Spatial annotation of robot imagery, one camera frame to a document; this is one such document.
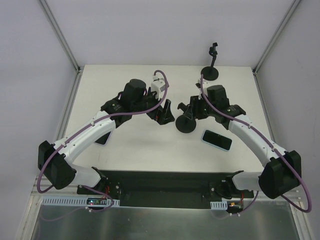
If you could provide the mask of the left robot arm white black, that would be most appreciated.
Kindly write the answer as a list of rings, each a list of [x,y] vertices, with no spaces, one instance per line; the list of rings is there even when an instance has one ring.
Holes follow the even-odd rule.
[[[45,140],[39,145],[40,176],[45,176],[57,190],[74,184],[102,194],[106,177],[96,167],[75,165],[75,159],[93,143],[106,144],[110,134],[134,115],[146,114],[159,125],[174,122],[171,101],[166,98],[168,88],[168,81],[156,75],[150,87],[140,79],[131,79],[123,91],[102,105],[82,127],[54,143]]]

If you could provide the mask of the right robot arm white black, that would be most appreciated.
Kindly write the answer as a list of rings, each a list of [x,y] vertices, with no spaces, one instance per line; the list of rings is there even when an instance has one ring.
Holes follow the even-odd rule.
[[[301,156],[295,150],[288,152],[258,134],[246,112],[239,105],[230,104],[222,85],[213,85],[204,91],[206,99],[195,95],[190,97],[189,104],[178,104],[177,108],[183,113],[175,121],[176,128],[182,133],[191,133],[197,120],[214,117],[217,123],[242,140],[263,166],[262,172],[240,170],[228,175],[222,186],[228,196],[234,198],[248,190],[261,191],[275,199],[301,184]]]

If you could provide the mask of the black phone stand round base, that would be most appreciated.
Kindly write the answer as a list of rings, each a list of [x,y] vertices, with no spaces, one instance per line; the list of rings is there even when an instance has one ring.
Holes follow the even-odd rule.
[[[177,130],[184,134],[189,134],[196,129],[197,123],[192,110],[188,110],[180,115],[175,121]]]

